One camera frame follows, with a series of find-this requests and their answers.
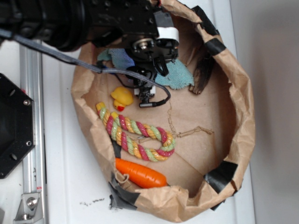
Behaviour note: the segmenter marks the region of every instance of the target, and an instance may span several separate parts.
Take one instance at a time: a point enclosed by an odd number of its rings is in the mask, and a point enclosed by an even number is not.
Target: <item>blue fabric scrap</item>
[[[106,49],[98,55],[98,60],[112,60],[113,65],[118,69],[127,69],[135,66],[134,61],[127,55],[125,49]],[[194,85],[193,75],[180,60],[176,59],[175,63],[170,62],[166,66],[169,74],[164,77],[158,73],[156,77],[157,83],[169,86],[174,90]]]

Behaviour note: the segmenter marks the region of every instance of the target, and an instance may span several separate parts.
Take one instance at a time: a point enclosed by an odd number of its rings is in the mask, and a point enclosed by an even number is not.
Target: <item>rubber duck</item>
[[[126,106],[133,103],[132,93],[123,86],[117,87],[112,93],[113,106],[118,111],[123,111]]]

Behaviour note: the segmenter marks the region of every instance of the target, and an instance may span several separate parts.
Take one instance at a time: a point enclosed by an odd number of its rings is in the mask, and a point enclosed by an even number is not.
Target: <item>braided rope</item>
[[[175,139],[170,132],[165,131],[160,127],[154,127],[130,120],[116,112],[111,113],[104,103],[98,103],[96,108],[108,134],[130,155],[133,155],[138,159],[156,162],[165,161],[174,153]],[[162,146],[157,150],[143,147],[127,136],[122,130],[157,139],[162,142]]]

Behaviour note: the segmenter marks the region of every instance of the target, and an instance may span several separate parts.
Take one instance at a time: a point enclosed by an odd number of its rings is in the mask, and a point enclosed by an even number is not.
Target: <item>paper bag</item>
[[[169,89],[171,99],[163,106],[142,109],[135,99],[121,112],[133,120],[160,126],[175,137],[175,153],[166,161],[142,161],[121,152],[122,159],[164,174],[169,186],[141,189],[115,169],[114,148],[95,108],[104,102],[114,111],[110,93],[121,86],[114,76],[77,67],[71,92],[82,132],[111,188],[113,205],[183,222],[240,189],[255,144],[253,94],[246,72],[199,7],[191,10],[175,0],[162,0],[162,7],[172,14],[179,30],[179,60],[188,70],[197,72],[207,52],[215,60],[201,94],[189,88]],[[79,58],[95,64],[101,51],[87,44]],[[163,98],[164,92],[158,89],[155,101]],[[138,141],[159,148],[156,142]]]

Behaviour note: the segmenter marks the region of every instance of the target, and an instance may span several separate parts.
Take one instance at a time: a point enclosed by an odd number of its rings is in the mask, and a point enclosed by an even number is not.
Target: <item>dark brown object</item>
[[[204,88],[210,80],[214,62],[214,58],[209,53],[206,53],[205,56],[198,61],[193,75],[194,86],[190,86],[190,91],[192,91],[195,94],[202,93],[202,91],[204,90]]]

